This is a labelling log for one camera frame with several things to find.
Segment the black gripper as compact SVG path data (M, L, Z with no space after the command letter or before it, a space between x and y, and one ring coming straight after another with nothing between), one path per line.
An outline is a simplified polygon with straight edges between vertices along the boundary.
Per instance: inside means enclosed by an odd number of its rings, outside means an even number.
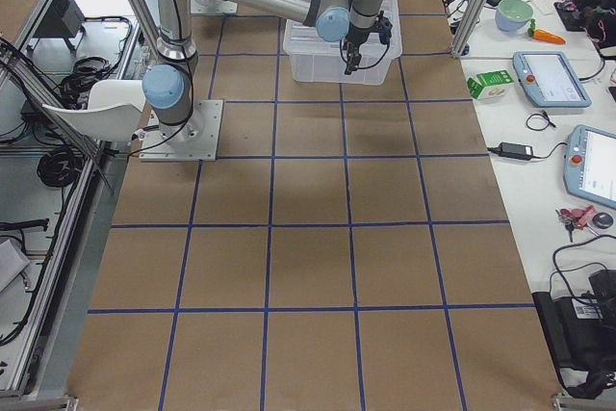
M359 68L361 62L360 47L368 40L372 28L360 28L353 24L349 26L345 37L344 50L346 51L345 75L351 75L355 69Z

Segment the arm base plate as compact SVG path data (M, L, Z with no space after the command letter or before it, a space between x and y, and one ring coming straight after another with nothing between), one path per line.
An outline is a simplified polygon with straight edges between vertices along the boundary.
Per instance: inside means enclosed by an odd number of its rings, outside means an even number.
M191 0L192 15L224 16L235 15L238 5L231 1L222 0Z
M222 100L199 100L193 106L192 118L179 130L161 124L151 110L147 125L157 128L145 132L139 158L144 162L214 161L222 113Z

